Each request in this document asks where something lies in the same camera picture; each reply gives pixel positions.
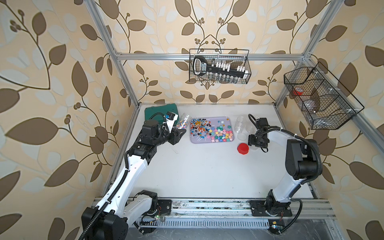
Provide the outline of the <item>small clear sprinkles jar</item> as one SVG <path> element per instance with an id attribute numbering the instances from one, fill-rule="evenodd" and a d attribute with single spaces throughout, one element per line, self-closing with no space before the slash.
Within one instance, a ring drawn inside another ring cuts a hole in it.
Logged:
<path id="1" fill-rule="evenodd" d="M 176 125 L 176 128 L 180 129 L 180 130 L 181 129 L 186 130 L 191 119 L 192 118 L 191 118 L 190 115 L 188 115 L 186 113 L 182 114 L 182 116 L 179 118 L 179 121 L 178 121 L 178 123 Z"/>

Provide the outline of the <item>clear plastic jar lid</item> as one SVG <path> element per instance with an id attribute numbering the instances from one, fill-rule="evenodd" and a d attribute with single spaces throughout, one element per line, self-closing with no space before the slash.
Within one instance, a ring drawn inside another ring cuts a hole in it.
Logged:
<path id="1" fill-rule="evenodd" d="M 237 137 L 239 141 L 246 141 L 248 139 L 248 136 L 244 133 L 238 133 Z"/>

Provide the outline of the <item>red jar lid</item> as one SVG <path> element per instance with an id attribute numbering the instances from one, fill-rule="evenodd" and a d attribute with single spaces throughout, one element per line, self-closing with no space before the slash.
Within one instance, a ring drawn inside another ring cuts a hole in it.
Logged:
<path id="1" fill-rule="evenodd" d="M 239 144 L 238 147 L 237 147 L 237 151 L 238 151 L 238 153 L 241 154 L 241 155 L 246 155 L 246 154 L 248 154 L 248 153 L 249 153 L 249 150 L 250 150 L 249 146 L 248 146 L 247 144 L 245 144 L 245 143 L 241 143 L 241 144 Z"/>

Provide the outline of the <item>red lid candy jar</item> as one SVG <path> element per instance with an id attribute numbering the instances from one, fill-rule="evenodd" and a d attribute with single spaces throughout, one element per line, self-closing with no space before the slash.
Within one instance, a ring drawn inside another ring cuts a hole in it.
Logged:
<path id="1" fill-rule="evenodd" d="M 245 125 L 245 130 L 248 134 L 252 135 L 256 133 L 257 128 L 251 121 L 247 121 Z"/>

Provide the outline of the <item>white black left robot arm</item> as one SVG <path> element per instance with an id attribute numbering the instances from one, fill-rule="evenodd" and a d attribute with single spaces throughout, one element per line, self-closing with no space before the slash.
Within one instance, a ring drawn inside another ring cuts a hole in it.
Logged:
<path id="1" fill-rule="evenodd" d="M 161 207 L 155 192 L 143 190 L 129 202 L 130 194 L 142 172 L 157 152 L 157 147 L 177 144 L 186 129 L 175 127 L 178 115 L 168 112 L 163 122 L 146 120 L 134 144 L 124 153 L 120 173 L 108 192 L 94 208 L 86 208 L 82 214 L 81 240 L 124 240 L 129 227 L 135 226 L 146 234 L 139 220 L 149 216 L 158 219 Z"/>

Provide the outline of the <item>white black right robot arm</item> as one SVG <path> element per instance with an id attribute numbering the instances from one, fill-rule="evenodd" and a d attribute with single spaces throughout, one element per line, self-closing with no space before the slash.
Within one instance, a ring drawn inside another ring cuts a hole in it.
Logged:
<path id="1" fill-rule="evenodd" d="M 323 172 L 323 164 L 318 143 L 307 140 L 278 126 L 271 126 L 266 118 L 248 115 L 256 132 L 248 137 L 248 146 L 268 152 L 270 141 L 286 149 L 286 173 L 279 184 L 268 192 L 265 200 L 251 200 L 254 217 L 275 217 L 278 222 L 269 220 L 269 232 L 282 235 L 300 216 L 303 201 L 295 199 L 295 193 L 305 184 L 317 179 Z"/>

